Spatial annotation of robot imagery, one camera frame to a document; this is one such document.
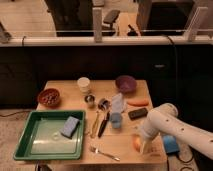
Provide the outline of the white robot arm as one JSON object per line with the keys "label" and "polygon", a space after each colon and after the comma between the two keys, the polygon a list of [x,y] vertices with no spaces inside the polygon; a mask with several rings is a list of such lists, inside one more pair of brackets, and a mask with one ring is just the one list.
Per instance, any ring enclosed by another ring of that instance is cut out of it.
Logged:
{"label": "white robot arm", "polygon": [[175,136],[195,150],[213,160],[213,133],[189,125],[177,118],[178,110],[171,103],[151,109],[138,126],[144,141],[152,141],[160,133]]}

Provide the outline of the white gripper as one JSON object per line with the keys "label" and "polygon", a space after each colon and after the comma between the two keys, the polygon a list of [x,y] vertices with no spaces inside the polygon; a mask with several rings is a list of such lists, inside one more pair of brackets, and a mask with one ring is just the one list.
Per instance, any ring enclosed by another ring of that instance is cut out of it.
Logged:
{"label": "white gripper", "polygon": [[150,126],[142,125],[140,128],[140,134],[144,142],[141,144],[140,153],[147,154],[151,148],[151,141],[157,136],[157,130]]}

